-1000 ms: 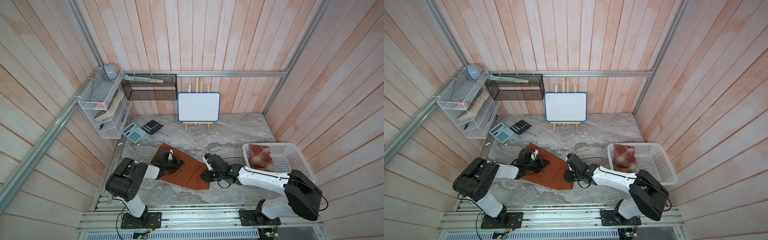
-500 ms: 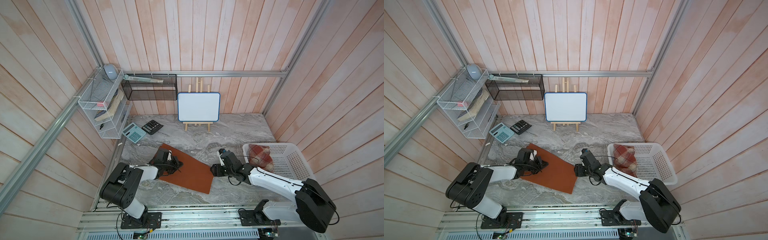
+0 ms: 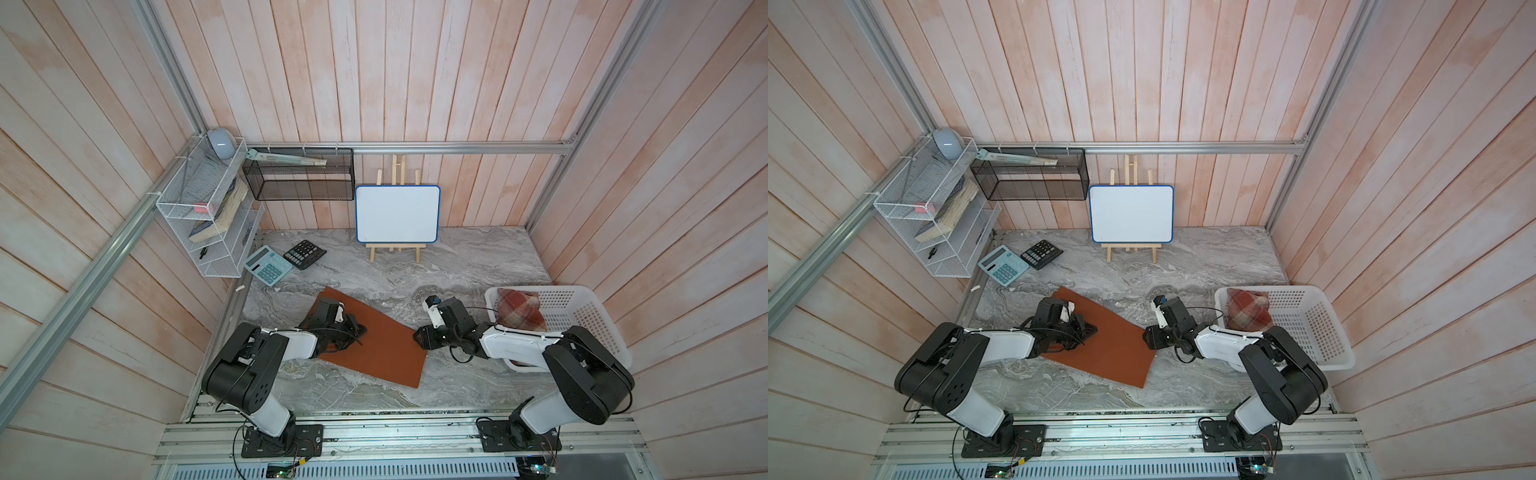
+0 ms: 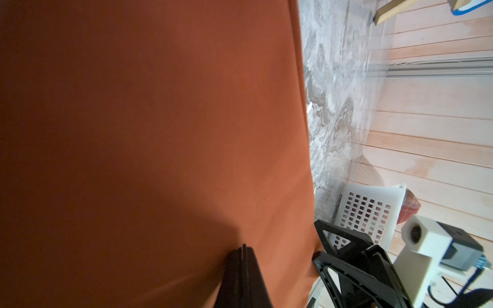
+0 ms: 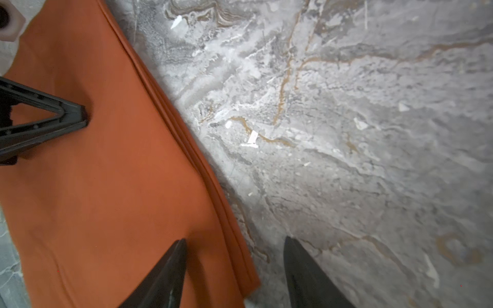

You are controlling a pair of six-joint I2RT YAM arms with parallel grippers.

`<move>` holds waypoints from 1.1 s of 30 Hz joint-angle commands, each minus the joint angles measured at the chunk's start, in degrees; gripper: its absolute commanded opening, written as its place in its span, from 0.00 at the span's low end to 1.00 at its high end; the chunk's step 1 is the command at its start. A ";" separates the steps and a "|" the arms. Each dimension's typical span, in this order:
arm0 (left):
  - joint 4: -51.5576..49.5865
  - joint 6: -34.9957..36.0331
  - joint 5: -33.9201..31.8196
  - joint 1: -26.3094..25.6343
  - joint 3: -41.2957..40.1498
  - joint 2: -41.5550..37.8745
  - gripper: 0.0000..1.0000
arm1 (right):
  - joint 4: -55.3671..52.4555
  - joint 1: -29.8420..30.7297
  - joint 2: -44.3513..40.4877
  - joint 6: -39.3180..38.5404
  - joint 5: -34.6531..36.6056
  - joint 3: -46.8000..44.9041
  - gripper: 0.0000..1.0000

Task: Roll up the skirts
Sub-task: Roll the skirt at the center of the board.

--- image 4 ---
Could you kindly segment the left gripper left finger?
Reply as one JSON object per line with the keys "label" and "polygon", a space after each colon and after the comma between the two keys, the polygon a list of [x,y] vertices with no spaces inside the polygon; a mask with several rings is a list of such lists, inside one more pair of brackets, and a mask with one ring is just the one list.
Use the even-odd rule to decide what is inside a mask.
{"label": "left gripper left finger", "polygon": [[233,250],[225,261],[222,283],[214,308],[240,308],[243,304],[243,247]]}

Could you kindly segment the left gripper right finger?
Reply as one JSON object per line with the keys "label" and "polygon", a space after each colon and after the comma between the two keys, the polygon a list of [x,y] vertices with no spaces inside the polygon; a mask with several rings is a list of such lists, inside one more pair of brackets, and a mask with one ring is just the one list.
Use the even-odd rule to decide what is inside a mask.
{"label": "left gripper right finger", "polygon": [[242,307],[273,307],[253,248],[242,246]]}

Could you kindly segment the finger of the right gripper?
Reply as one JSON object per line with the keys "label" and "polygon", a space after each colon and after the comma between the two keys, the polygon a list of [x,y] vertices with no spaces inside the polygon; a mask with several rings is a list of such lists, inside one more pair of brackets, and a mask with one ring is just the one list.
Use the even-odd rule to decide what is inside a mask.
{"label": "finger of the right gripper", "polygon": [[[314,222],[314,226],[324,251],[346,262],[359,258],[366,249],[374,245],[372,238],[363,232],[339,227],[321,219]],[[331,235],[344,239],[347,243],[343,247],[337,248],[329,240]]]}
{"label": "finger of the right gripper", "polygon": [[344,256],[316,252],[312,262],[335,307],[412,307],[389,259],[378,245]]}

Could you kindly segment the white plastic basket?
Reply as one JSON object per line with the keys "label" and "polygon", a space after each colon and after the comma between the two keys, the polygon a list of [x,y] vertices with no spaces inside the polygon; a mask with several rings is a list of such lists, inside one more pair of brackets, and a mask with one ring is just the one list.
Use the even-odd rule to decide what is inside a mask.
{"label": "white plastic basket", "polygon": [[345,186],[333,223],[368,234],[376,245],[390,248],[406,185],[391,187],[349,184]]}

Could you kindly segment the red plaid skirt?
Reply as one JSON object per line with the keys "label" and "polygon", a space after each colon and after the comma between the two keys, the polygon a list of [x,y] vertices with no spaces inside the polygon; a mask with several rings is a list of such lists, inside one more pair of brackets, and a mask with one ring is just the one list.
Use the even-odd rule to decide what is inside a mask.
{"label": "red plaid skirt", "polygon": [[418,213],[420,208],[421,208],[420,201],[416,198],[413,192],[407,189],[401,210],[399,212],[397,224],[407,222],[413,215]]}

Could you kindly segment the rust orange skirt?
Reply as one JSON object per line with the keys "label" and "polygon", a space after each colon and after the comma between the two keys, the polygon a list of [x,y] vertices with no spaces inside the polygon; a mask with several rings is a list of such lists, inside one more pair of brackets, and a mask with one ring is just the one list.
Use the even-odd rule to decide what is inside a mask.
{"label": "rust orange skirt", "polygon": [[318,247],[296,1],[1,2],[1,306],[274,307]]}

